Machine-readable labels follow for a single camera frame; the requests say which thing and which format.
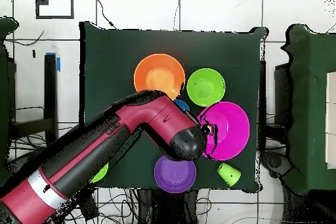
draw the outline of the white band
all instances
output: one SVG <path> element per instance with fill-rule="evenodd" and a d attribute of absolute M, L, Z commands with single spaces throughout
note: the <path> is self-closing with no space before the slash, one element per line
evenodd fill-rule
<path fill-rule="evenodd" d="M 36 170 L 28 178 L 28 183 L 44 203 L 56 210 L 66 201 L 55 193 L 52 188 L 49 187 L 49 189 L 45 190 L 46 187 L 48 188 L 48 183 L 42 178 L 39 170 Z"/>

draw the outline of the green object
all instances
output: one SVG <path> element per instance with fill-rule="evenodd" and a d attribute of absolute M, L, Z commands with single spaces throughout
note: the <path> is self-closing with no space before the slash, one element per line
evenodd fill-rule
<path fill-rule="evenodd" d="M 336 35 L 316 34 L 303 25 L 288 28 L 283 49 L 290 55 L 293 79 L 288 138 L 291 169 L 283 180 L 293 192 L 335 190 L 336 169 L 327 169 L 326 85 L 327 73 L 336 71 Z"/>
<path fill-rule="evenodd" d="M 225 82 L 216 70 L 201 68 L 189 77 L 186 90 L 193 103 L 210 106 L 223 98 Z"/>
<path fill-rule="evenodd" d="M 9 17 L 0 18 L 0 187 L 2 187 L 11 174 L 6 170 L 5 164 L 9 155 L 9 79 L 7 72 L 8 52 L 3 39 L 18 27 L 18 23 Z"/>
<path fill-rule="evenodd" d="M 222 163 L 218 167 L 217 172 L 222 179 L 225 180 L 229 187 L 235 185 L 242 175 L 242 173 L 240 173 L 237 169 L 234 169 L 232 166 L 225 163 Z"/>
<path fill-rule="evenodd" d="M 104 176 L 106 175 L 108 171 L 108 163 L 104 165 L 102 169 L 93 177 L 91 180 L 91 183 L 96 183 L 97 181 L 100 181 Z"/>
<path fill-rule="evenodd" d="M 239 156 L 227 164 L 241 171 L 240 180 L 232 187 L 255 192 L 255 155 L 257 147 L 257 107 L 260 78 L 260 42 L 264 28 L 251 33 L 169 32 L 140 30 L 104 30 L 84 23 L 85 38 L 85 121 L 93 119 L 113 102 L 135 93 L 133 72 L 146 56 L 165 53 L 176 58 L 188 79 L 204 68 L 218 71 L 225 77 L 225 99 L 240 105 L 251 123 L 250 140 Z M 197 117 L 204 107 L 194 104 L 184 89 L 178 97 Z M 127 152 L 129 145 L 134 146 Z M 99 187 L 134 187 L 154 189 L 154 166 L 164 153 L 147 134 L 136 132 L 110 160 L 106 176 Z M 195 160 L 197 176 L 193 189 L 228 189 L 216 172 L 221 161 L 200 157 Z"/>

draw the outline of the green plate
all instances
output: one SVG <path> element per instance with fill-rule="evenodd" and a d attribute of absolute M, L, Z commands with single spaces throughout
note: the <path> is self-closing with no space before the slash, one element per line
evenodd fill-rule
<path fill-rule="evenodd" d="M 216 70 L 201 68 L 189 77 L 186 90 L 193 103 L 210 106 L 223 98 L 225 82 Z"/>

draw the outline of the orange plate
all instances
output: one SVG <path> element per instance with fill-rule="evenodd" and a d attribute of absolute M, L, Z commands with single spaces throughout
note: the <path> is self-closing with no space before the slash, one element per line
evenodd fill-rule
<path fill-rule="evenodd" d="M 158 90 L 165 92 L 173 101 L 180 94 L 186 81 L 181 64 L 172 56 L 153 54 L 143 59 L 134 72 L 136 91 Z"/>

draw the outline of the purple plate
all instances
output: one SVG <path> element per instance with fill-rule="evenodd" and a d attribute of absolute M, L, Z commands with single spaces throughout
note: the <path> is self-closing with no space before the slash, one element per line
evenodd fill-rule
<path fill-rule="evenodd" d="M 193 161 L 175 162 L 162 156 L 155 165 L 154 178 L 157 185 L 170 193 L 182 193 L 192 187 L 196 179 Z"/>

